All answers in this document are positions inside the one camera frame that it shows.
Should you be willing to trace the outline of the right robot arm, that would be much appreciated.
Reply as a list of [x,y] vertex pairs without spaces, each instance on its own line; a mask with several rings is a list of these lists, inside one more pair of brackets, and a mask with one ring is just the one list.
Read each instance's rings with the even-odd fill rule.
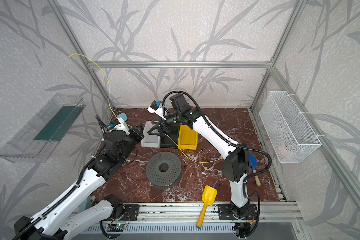
[[[232,212],[235,218],[242,219],[250,208],[251,196],[248,195],[247,182],[269,170],[273,163],[271,156],[267,152],[248,148],[245,144],[228,137],[210,121],[196,100],[187,92],[172,91],[164,98],[170,100],[174,113],[169,113],[165,101],[153,101],[148,111],[159,116],[160,120],[148,133],[163,137],[173,127],[188,126],[204,137],[224,159],[222,173],[230,182]],[[251,152],[265,156],[267,165],[264,169],[249,174]]]

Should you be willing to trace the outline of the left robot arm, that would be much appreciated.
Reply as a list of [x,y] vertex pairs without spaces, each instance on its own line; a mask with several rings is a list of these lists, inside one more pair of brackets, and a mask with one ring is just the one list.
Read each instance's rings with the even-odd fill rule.
[[110,126],[96,117],[103,133],[104,147],[85,164],[78,179],[57,199],[31,218],[14,224],[16,240],[70,240],[96,222],[119,219],[125,214],[123,201],[109,195],[75,217],[71,213],[90,194],[109,180],[125,164],[143,140],[143,128],[128,127],[122,118]]

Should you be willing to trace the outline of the grey cable spool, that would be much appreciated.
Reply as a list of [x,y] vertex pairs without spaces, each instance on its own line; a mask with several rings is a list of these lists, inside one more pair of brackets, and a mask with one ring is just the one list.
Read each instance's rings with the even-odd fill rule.
[[155,188],[160,190],[170,189],[181,180],[181,160],[171,152],[158,153],[147,163],[146,175]]

